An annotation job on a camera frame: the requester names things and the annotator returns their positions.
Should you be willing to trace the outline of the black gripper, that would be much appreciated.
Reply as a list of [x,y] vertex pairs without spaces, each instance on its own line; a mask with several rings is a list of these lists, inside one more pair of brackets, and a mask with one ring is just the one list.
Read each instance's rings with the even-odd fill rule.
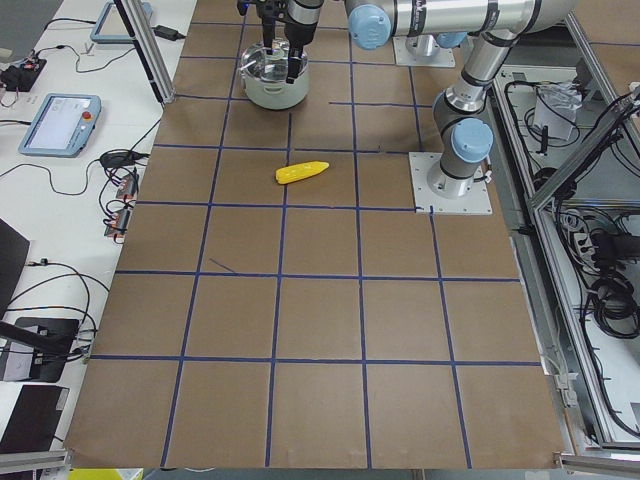
[[[289,41],[287,84],[294,84],[303,68],[304,46],[313,41],[320,19],[321,0],[288,0],[285,2],[285,36]],[[273,53],[275,20],[261,20],[262,43],[267,55]]]

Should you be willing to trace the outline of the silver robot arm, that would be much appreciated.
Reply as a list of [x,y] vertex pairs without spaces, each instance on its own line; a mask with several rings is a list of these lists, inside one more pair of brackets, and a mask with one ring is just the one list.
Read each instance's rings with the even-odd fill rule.
[[[293,84],[302,70],[304,47],[319,23],[321,1],[254,1],[262,22],[263,46],[273,50],[275,24],[284,24],[289,42],[285,82]],[[346,1],[351,38],[364,50],[384,45],[393,36],[472,32],[492,29],[499,18],[497,1]]]
[[437,195],[458,199],[468,193],[474,173],[492,148],[493,133],[474,117],[484,108],[486,92],[511,48],[521,36],[563,20],[574,1],[429,1],[429,33],[477,33],[457,82],[433,106],[444,152],[428,173]]

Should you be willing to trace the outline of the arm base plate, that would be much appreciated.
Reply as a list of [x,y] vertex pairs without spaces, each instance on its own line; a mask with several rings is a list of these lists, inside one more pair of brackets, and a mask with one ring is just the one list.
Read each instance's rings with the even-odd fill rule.
[[455,58],[451,49],[440,47],[431,35],[394,37],[395,63],[399,66],[453,68]]
[[447,176],[438,152],[410,152],[409,165],[415,212],[435,215],[486,216],[493,213],[484,172],[477,165],[467,179]]

